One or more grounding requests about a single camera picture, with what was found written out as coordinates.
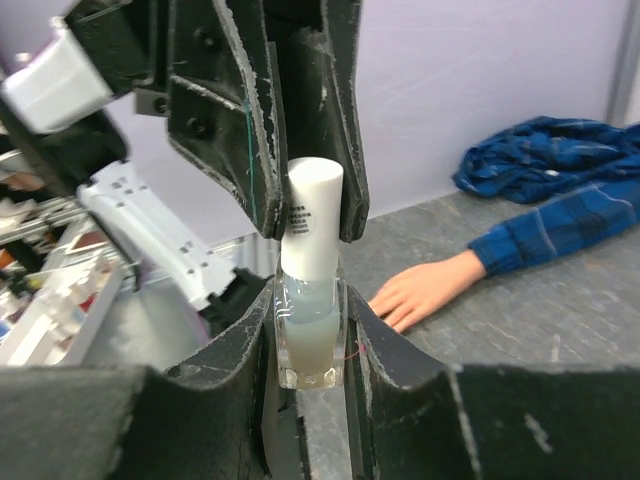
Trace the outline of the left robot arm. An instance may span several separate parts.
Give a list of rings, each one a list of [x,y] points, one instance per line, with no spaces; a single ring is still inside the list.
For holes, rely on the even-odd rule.
[[[1,84],[11,141],[55,194],[121,230],[214,328],[263,287],[202,244],[140,184],[106,106],[134,94],[172,147],[280,239],[300,215],[289,159],[343,167],[339,237],[370,198],[355,99],[357,1],[78,1],[50,43]]]

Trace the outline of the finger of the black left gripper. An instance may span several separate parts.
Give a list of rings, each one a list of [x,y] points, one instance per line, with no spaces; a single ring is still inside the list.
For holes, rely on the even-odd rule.
[[[259,1],[173,1],[170,143],[267,239],[284,231],[284,123]]]
[[[324,157],[344,169],[340,239],[364,233],[370,207],[355,94],[359,1],[318,1],[319,30],[310,26],[279,44],[279,68],[292,157]]]

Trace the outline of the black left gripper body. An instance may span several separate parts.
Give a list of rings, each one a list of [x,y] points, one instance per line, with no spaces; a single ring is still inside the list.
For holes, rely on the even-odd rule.
[[[82,0],[64,20],[119,99],[135,95],[135,111],[164,116],[168,108],[170,3]]]

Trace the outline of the clear nail polish bottle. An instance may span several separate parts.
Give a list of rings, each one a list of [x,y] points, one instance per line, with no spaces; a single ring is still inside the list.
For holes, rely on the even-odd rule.
[[[278,379],[291,390],[343,384],[346,286],[339,232],[343,167],[330,159],[288,163],[292,206],[281,240],[273,305]]]

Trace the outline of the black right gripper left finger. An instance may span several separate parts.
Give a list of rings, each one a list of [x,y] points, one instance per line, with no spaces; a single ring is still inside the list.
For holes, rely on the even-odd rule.
[[[262,479],[265,288],[181,364],[1,373],[5,479]]]

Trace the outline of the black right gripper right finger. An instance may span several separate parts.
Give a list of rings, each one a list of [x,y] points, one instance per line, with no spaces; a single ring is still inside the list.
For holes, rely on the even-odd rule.
[[[347,298],[355,478],[638,477],[637,367],[447,365]]]

